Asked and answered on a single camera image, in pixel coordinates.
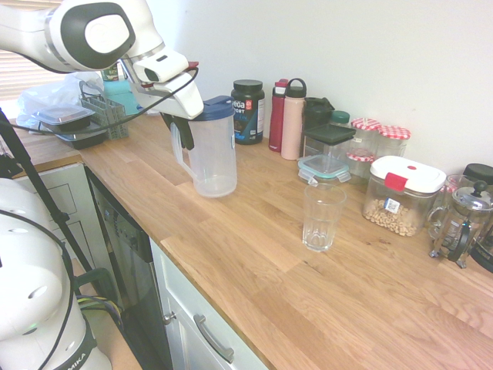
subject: dishwasher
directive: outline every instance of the dishwasher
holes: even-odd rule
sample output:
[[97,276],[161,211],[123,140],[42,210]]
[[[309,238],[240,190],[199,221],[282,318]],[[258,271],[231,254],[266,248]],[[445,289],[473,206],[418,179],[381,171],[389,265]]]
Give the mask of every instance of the dishwasher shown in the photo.
[[149,236],[86,167],[122,307],[123,335],[145,370],[172,370]]

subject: black container lid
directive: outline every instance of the black container lid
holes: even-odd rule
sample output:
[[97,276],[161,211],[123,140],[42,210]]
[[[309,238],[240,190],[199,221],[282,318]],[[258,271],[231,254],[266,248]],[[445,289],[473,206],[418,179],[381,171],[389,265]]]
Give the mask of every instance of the black container lid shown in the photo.
[[304,132],[305,136],[321,141],[329,146],[334,146],[351,140],[356,133],[355,129],[326,124],[314,127]]
[[237,79],[233,82],[233,87],[242,93],[255,93],[262,89],[262,81],[256,79]]
[[[292,86],[293,81],[301,82],[302,86]],[[302,79],[292,79],[288,82],[286,88],[286,96],[290,98],[304,98],[307,96],[307,84]]]
[[469,163],[463,172],[463,175],[474,177],[476,180],[482,180],[488,185],[493,185],[493,167],[480,163]]
[[329,123],[330,115],[332,114],[332,109],[328,106],[311,106],[305,107],[303,111],[303,115],[305,120],[309,119],[327,119],[327,123]]

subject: cable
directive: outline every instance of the cable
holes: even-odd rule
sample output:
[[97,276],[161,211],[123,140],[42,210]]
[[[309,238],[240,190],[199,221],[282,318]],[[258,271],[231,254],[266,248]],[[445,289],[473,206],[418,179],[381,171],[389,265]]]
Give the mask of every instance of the cable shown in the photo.
[[126,118],[124,118],[118,122],[112,123],[108,126],[101,126],[101,128],[98,128],[98,129],[88,129],[88,130],[79,130],[79,131],[63,131],[60,133],[54,133],[52,131],[44,131],[42,129],[31,129],[29,127],[14,125],[14,124],[10,123],[9,121],[5,121],[3,119],[0,119],[0,125],[11,126],[11,127],[14,127],[15,129],[21,129],[21,130],[25,130],[25,131],[32,131],[33,133],[40,133],[42,135],[74,135],[77,133],[97,133],[97,132],[102,131],[102,130],[108,130],[108,129],[111,129],[111,128],[116,127],[116,126],[120,126],[124,123],[131,121],[132,119],[135,119],[135,118],[141,116],[142,114],[144,114],[148,110],[150,110],[150,109],[154,108],[155,106],[159,105],[160,103],[164,102],[166,99],[174,96],[180,90],[185,89],[190,83],[193,82],[193,80],[195,80],[195,78],[199,74],[199,68],[193,67],[193,68],[190,68],[187,70],[187,72],[190,72],[190,71],[195,71],[195,73],[192,75],[192,78],[188,82],[181,85],[181,87],[179,87],[178,89],[176,89],[176,90],[168,93],[167,95],[163,96],[161,99],[157,100],[156,102],[154,102],[150,106],[147,106],[146,108],[142,109],[140,112],[133,114],[131,116],[128,116],[128,117],[126,117]]
[[113,314],[115,314],[115,316],[119,319],[119,323],[120,323],[121,327],[123,328],[123,320],[122,320],[122,316],[120,314],[120,309],[112,301],[102,300],[102,299],[99,299],[97,297],[93,297],[91,295],[78,295],[77,300],[79,303],[82,303],[84,301],[94,301],[94,302],[97,302],[98,304],[102,304],[104,307],[107,308],[107,311],[111,311]]
[[65,269],[67,270],[67,274],[69,275],[69,282],[70,282],[70,291],[69,291],[69,304],[67,307],[67,312],[65,313],[65,317],[63,318],[62,326],[60,328],[60,331],[56,337],[55,343],[53,344],[52,350],[48,353],[48,356],[46,356],[45,361],[39,366],[38,370],[42,370],[50,358],[53,356],[53,354],[56,351],[56,348],[58,347],[60,340],[62,339],[63,332],[65,330],[65,327],[67,325],[67,321],[69,320],[70,316],[70,311],[72,310],[72,302],[73,302],[73,291],[74,291],[74,270],[72,268],[72,262],[70,261],[70,256],[69,252],[65,248],[65,245],[61,240],[59,240],[50,230],[45,228],[44,226],[38,224],[37,222],[33,220],[29,220],[27,217],[20,216],[18,214],[14,214],[12,212],[8,212],[6,210],[0,210],[0,214],[3,214],[4,216],[15,218],[17,220],[26,222],[27,224],[30,224],[34,227],[36,227],[38,230],[42,231],[44,234],[48,235],[50,238],[52,238],[62,249],[62,259],[63,263],[65,265]]

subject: red clip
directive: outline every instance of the red clip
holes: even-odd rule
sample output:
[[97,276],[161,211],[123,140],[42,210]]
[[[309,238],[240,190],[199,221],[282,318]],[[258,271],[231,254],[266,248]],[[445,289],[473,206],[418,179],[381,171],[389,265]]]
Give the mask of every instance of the red clip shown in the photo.
[[198,62],[188,62],[188,69],[186,69],[186,71],[190,71],[192,68],[196,68],[198,65]]
[[385,186],[395,191],[402,191],[406,187],[407,180],[405,177],[389,172],[385,177]]

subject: chickpeas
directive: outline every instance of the chickpeas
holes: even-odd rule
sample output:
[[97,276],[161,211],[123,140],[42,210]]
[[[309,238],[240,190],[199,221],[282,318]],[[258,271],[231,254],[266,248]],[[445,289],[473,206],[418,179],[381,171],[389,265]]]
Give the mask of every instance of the chickpeas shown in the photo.
[[396,213],[392,213],[385,208],[385,201],[375,199],[369,203],[363,211],[363,216],[367,220],[387,228],[403,237],[412,237],[416,234],[417,228],[412,226],[413,211],[409,208],[399,206]]

